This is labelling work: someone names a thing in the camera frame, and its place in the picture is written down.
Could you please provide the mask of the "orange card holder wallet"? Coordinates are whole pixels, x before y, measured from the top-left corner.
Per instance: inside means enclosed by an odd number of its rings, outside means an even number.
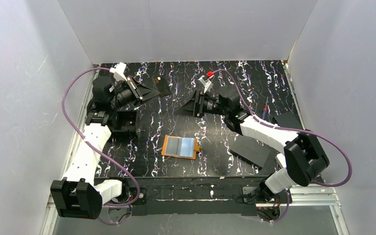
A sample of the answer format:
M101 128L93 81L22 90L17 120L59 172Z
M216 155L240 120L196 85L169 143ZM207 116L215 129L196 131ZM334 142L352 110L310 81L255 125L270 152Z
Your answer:
M199 152L197 138L166 135L161 154L166 157L195 160Z

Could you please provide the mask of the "black box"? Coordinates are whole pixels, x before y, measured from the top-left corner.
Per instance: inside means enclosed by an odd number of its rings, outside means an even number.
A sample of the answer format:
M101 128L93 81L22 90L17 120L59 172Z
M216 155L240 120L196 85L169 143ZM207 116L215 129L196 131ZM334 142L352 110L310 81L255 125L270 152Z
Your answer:
M112 118L113 138L137 138L140 133L140 112L138 110L118 110Z

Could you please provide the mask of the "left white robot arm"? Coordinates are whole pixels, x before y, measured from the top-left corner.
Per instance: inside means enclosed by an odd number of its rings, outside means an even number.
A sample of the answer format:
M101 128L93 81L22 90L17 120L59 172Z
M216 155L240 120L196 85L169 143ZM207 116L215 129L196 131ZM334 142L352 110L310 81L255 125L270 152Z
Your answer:
M107 179L94 184L101 152L111 138L134 138L138 130L138 112L122 111L127 104L139 106L160 92L132 77L114 83L108 76L93 81L93 97L87 106L84 139L62 179L54 180L50 192L60 217L97 219L102 206L122 194L122 181Z

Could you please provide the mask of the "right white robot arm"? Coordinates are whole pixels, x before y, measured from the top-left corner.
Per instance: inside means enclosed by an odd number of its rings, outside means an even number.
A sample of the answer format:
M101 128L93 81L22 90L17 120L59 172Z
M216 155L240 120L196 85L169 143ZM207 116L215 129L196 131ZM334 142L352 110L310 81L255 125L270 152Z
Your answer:
M277 150L285 157L286 165L266 177L256 191L260 197L270 198L296 185L308 186L329 166L318 139L308 131L283 130L252 115L240 105L236 92L224 92L211 97L203 91L193 96L175 114L201 118L205 113L223 116L226 126L242 136L254 138Z

